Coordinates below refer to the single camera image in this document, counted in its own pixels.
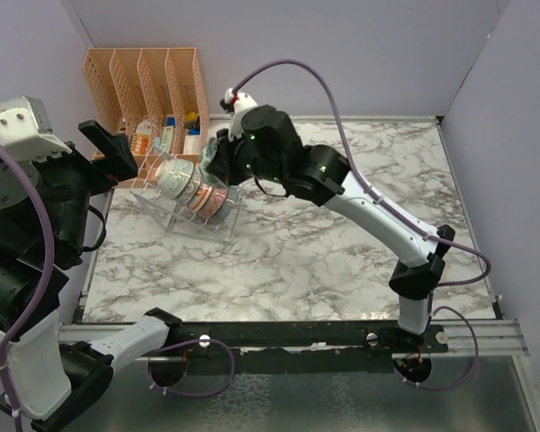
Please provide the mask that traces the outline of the orange floral bowl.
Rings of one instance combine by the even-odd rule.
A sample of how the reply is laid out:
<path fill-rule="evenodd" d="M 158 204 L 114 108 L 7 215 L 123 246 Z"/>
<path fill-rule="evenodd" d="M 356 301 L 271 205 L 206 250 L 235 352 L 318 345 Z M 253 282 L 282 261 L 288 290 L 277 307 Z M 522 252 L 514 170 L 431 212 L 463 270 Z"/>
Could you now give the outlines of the orange floral bowl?
<path fill-rule="evenodd" d="M 188 202 L 186 207 L 190 212 L 198 212 L 208 201 L 212 193 L 212 186 L 208 184 L 202 184 L 192 199 Z"/>

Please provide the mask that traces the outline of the green white box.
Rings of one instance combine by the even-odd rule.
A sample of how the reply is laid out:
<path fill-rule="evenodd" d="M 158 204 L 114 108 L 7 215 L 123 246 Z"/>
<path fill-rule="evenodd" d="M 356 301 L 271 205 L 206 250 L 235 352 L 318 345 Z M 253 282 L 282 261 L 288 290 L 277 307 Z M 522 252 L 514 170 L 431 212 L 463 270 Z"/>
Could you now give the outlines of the green white box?
<path fill-rule="evenodd" d="M 160 133 L 160 142 L 159 146 L 166 152 L 170 153 L 174 144 L 176 135 L 175 126 L 165 126 L 162 128 Z"/>

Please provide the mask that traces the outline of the pale green bowl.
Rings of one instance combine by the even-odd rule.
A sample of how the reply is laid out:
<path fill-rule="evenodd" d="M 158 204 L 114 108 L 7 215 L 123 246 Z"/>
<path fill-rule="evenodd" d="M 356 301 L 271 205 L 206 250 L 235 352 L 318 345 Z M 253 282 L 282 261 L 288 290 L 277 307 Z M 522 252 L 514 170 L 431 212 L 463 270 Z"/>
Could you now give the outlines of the pale green bowl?
<path fill-rule="evenodd" d="M 157 188 L 164 196 L 175 199 L 185 189 L 193 171 L 194 163 L 189 160 L 165 160 L 156 170 Z"/>

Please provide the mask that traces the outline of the teal leaf bowl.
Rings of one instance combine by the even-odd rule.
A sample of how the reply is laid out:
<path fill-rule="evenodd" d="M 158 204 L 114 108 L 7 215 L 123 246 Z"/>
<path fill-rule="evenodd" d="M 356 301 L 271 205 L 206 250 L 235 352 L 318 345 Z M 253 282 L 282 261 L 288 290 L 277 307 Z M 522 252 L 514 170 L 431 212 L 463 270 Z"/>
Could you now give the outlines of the teal leaf bowl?
<path fill-rule="evenodd" d="M 198 156 L 197 167 L 202 180 L 214 187 L 223 187 L 223 183 L 217 178 L 216 175 L 210 174 L 207 171 L 207 167 L 214 160 L 218 149 L 217 139 L 215 137 L 209 137 L 204 148 L 201 150 Z"/>

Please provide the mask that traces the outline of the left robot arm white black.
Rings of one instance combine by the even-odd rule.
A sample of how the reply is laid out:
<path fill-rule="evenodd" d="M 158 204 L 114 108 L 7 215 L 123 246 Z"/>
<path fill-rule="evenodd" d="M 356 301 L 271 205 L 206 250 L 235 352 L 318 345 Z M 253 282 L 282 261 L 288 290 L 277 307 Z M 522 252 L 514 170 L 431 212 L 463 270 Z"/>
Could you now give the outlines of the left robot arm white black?
<path fill-rule="evenodd" d="M 16 160 L 0 138 L 0 410 L 36 431 L 67 427 L 125 365 L 154 351 L 171 355 L 181 342 L 180 319 L 159 308 L 103 339 L 59 341 L 59 293 L 87 251 L 90 199 L 138 172 L 125 135 L 97 121 L 79 130 L 100 158 L 62 142 L 44 155 L 31 144 Z"/>

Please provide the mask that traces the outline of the green patterned bowl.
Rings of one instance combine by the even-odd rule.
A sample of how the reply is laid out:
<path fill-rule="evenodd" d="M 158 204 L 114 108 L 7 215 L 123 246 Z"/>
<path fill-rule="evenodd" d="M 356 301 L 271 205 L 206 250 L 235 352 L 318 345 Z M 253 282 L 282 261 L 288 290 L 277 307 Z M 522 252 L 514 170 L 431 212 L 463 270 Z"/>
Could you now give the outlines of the green patterned bowl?
<path fill-rule="evenodd" d="M 193 176 L 184 190 L 176 197 L 176 201 L 179 204 L 186 206 L 197 193 L 201 184 L 202 179 L 199 176 Z"/>

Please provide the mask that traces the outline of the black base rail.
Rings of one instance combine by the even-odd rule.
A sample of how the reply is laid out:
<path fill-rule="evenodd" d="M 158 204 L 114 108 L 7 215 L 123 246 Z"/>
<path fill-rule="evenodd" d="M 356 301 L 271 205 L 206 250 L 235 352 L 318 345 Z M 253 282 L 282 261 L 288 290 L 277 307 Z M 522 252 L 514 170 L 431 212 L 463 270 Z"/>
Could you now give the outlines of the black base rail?
<path fill-rule="evenodd" d="M 174 325 L 163 345 L 206 335 L 229 347 L 238 374 L 390 374 L 392 357 L 444 354 L 431 324 L 423 336 L 409 336 L 395 320 L 187 321 Z"/>

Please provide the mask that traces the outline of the orange plastic desk organizer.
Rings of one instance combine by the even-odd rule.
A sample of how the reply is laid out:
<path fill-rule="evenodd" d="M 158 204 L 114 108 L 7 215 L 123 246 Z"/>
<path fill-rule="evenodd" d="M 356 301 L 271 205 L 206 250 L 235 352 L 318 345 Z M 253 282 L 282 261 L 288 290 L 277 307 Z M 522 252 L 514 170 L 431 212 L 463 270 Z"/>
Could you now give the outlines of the orange plastic desk organizer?
<path fill-rule="evenodd" d="M 83 61 L 85 81 L 102 125 L 131 138 L 145 118 L 154 124 L 153 146 L 159 145 L 167 117 L 174 117 L 170 155 L 184 153 L 185 137 L 199 135 L 201 149 L 209 135 L 210 113 L 196 48 L 94 48 Z M 187 129 L 185 116 L 198 112 L 200 127 Z M 119 183 L 131 188 L 136 178 Z"/>

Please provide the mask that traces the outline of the white label box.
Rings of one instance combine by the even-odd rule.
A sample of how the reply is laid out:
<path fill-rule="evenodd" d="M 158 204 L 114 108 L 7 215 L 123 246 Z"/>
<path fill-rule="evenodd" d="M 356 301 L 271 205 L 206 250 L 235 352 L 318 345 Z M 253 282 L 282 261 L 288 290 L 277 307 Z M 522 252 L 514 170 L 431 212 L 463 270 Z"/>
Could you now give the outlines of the white label box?
<path fill-rule="evenodd" d="M 199 135 L 187 135 L 184 140 L 184 153 L 197 155 L 201 151 L 201 139 Z"/>

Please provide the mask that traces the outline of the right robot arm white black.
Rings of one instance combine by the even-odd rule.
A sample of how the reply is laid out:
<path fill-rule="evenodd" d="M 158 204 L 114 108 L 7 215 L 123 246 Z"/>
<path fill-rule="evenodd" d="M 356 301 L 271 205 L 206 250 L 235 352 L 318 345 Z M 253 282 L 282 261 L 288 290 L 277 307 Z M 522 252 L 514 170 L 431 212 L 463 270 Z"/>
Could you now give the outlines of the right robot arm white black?
<path fill-rule="evenodd" d="M 323 206 L 381 241 L 398 258 L 389 286 L 399 296 L 397 345 L 415 352 L 428 341 L 433 291 L 455 231 L 436 228 L 379 192 L 365 191 L 349 160 L 327 145 L 305 145 L 290 117 L 270 105 L 236 114 L 199 156 L 202 178 L 214 187 L 248 179 L 278 183 L 286 195 Z"/>

